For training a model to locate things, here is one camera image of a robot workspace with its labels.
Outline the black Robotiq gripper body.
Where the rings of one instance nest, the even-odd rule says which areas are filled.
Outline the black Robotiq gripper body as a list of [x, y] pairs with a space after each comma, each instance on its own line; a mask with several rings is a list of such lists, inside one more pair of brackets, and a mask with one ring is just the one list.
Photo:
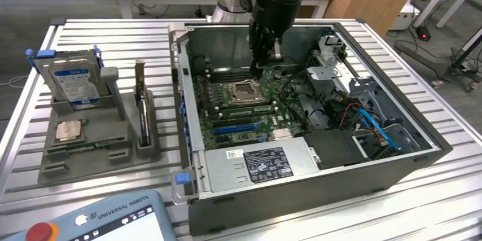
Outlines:
[[292, 26], [302, 0], [256, 0], [252, 19], [270, 31], [287, 31]]

